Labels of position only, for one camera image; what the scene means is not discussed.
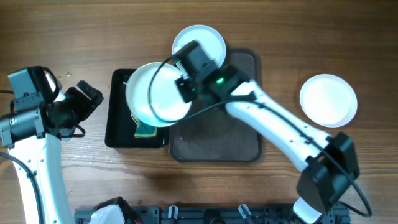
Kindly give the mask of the white plate bottom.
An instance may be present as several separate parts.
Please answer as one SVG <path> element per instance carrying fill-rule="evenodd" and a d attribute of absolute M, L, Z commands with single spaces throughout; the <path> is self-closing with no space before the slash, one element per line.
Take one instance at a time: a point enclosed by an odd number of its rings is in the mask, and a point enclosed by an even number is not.
<path fill-rule="evenodd" d="M 177 67 L 148 63 L 132 73 L 126 85 L 126 103 L 142 123 L 167 127 L 185 117 L 191 103 L 184 102 L 175 80 L 183 75 Z"/>

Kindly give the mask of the white plate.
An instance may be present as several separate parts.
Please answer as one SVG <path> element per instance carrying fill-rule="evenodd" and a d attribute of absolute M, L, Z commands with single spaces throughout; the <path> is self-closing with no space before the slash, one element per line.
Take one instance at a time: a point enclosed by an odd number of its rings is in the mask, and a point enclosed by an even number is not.
<path fill-rule="evenodd" d="M 358 99 L 351 85 L 332 74 L 309 78 L 301 87 L 299 100 L 307 117 L 327 128 L 350 123 L 358 110 Z"/>
<path fill-rule="evenodd" d="M 148 63 L 132 73 L 126 85 L 126 103 L 142 123 L 167 127 L 185 117 L 191 103 L 184 102 L 175 80 L 183 75 L 177 67 Z"/>
<path fill-rule="evenodd" d="M 214 28 L 202 24 L 188 26 L 180 31 L 172 44 L 172 54 L 193 40 L 201 45 L 209 58 L 213 59 L 219 67 L 222 66 L 226 59 L 224 38 Z"/>

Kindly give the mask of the white plate top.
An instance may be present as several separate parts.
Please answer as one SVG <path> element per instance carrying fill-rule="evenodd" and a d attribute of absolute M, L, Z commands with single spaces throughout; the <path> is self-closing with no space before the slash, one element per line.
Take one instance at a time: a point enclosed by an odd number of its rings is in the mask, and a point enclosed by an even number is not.
<path fill-rule="evenodd" d="M 193 40 L 201 45 L 209 58 L 213 59 L 219 67 L 222 66 L 226 59 L 224 38 L 214 28 L 202 24 L 188 26 L 180 31 L 172 44 L 172 54 Z"/>

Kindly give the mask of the green yellow sponge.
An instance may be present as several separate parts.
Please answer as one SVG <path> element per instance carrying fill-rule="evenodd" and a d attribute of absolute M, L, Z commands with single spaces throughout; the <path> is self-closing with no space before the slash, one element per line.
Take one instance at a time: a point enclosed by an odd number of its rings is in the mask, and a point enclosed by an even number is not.
<path fill-rule="evenodd" d="M 157 135 L 157 127 L 143 123 L 133 113 L 131 118 L 136 124 L 135 138 L 152 138 Z"/>

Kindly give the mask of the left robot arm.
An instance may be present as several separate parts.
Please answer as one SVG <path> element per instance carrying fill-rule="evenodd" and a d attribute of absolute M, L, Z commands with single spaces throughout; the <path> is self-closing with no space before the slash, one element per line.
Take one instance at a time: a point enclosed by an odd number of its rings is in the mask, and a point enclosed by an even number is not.
<path fill-rule="evenodd" d="M 17 172 L 27 223 L 74 223 L 62 174 L 62 141 L 104 100 L 81 80 L 61 101 L 15 111 L 1 120 L 1 139 Z"/>

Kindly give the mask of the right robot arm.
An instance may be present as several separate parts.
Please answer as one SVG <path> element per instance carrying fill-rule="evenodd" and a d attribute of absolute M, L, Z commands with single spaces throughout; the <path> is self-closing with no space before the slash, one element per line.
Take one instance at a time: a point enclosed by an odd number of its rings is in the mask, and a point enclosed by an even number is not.
<path fill-rule="evenodd" d="M 276 103 L 250 76 L 232 65 L 185 68 L 177 86 L 187 102 L 210 100 L 277 146 L 302 174 L 293 211 L 305 223 L 326 215 L 349 187 L 358 188 L 359 165 L 353 140 L 332 137 Z"/>

